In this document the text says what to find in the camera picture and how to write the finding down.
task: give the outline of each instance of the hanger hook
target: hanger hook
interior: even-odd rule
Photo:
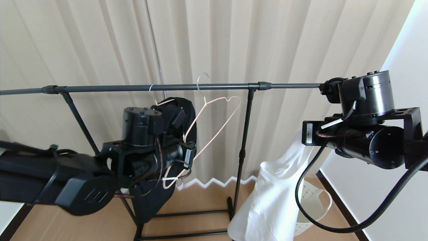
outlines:
[[[153,85],[155,85],[155,84],[150,85],[150,88],[149,88],[149,94],[150,94],[150,96],[153,98],[153,100],[154,100],[155,104],[157,105],[157,104],[158,104],[158,102],[156,101],[155,96],[152,94],[152,87],[153,87]]]
[[[208,78],[211,78],[207,73],[205,73],[205,72],[202,72],[202,73],[200,73],[199,74],[199,77],[198,77],[198,80],[196,81],[196,88],[198,88],[198,90],[199,90],[199,92],[201,92],[201,94],[202,94],[202,96],[204,96],[204,99],[205,99],[205,95],[204,95],[204,93],[199,89],[199,79],[201,78],[201,76],[202,75],[206,75]]]

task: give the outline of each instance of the floor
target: floor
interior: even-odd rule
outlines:
[[[316,177],[306,178],[317,187],[322,184]],[[249,196],[254,182],[241,185],[238,207]],[[233,196],[235,182],[227,187],[216,184],[203,189],[193,185],[181,191],[175,191],[171,199],[159,213],[186,211],[206,211],[227,209],[226,199]],[[172,235],[187,232],[222,231],[227,229],[227,213],[203,214],[182,217],[163,217],[152,219],[143,230],[144,236]],[[335,204],[321,223],[333,227],[349,226]],[[11,241],[132,241],[136,227],[129,217],[120,199],[114,199],[101,211],[83,217],[69,215],[54,206],[36,205]],[[168,241],[230,241],[228,235],[168,239]],[[311,227],[294,238],[295,241],[357,241],[355,234],[335,234]]]

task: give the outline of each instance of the white cable tie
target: white cable tie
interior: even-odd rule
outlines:
[[[325,128],[328,128],[328,127],[334,126],[334,125],[339,124],[339,123],[341,123],[341,122],[343,122],[343,120],[342,120],[342,119],[334,120],[334,121],[329,122],[329,123],[327,123],[327,124],[325,124],[325,125],[322,125],[322,126],[321,126],[321,129],[325,129]]]
[[[171,178],[162,178],[163,181],[172,181],[172,180],[178,180],[178,177],[171,177]]]

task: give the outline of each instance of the white plastic basket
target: white plastic basket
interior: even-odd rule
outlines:
[[[322,208],[321,200],[319,199],[319,196],[323,192],[325,192],[330,199],[330,203],[325,209]],[[328,193],[326,190],[319,189],[314,185],[310,184],[309,182],[304,181],[302,199],[300,203],[306,213],[309,214],[309,216],[311,216],[313,219],[318,221],[323,218],[330,210],[330,207],[333,203],[333,199],[331,198],[330,193]],[[313,224],[303,215],[303,213],[299,211],[299,215],[297,216],[296,228],[294,230],[294,236],[302,234],[312,225]]]

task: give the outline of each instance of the curtain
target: curtain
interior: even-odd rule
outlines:
[[[322,83],[363,75],[384,63],[411,0],[44,0],[1,1],[1,89],[46,85]],[[208,100],[238,96],[241,107],[195,160],[194,178],[236,176],[247,91],[203,91]],[[162,92],[153,93],[158,101]],[[167,91],[202,108],[198,91]],[[125,107],[153,104],[147,92],[72,93],[98,148],[119,140]],[[60,95],[2,96],[0,128],[38,148],[58,144],[93,154]],[[207,143],[237,101],[209,105],[198,119]],[[256,91],[243,179],[278,158],[303,120],[340,112],[317,89]]]

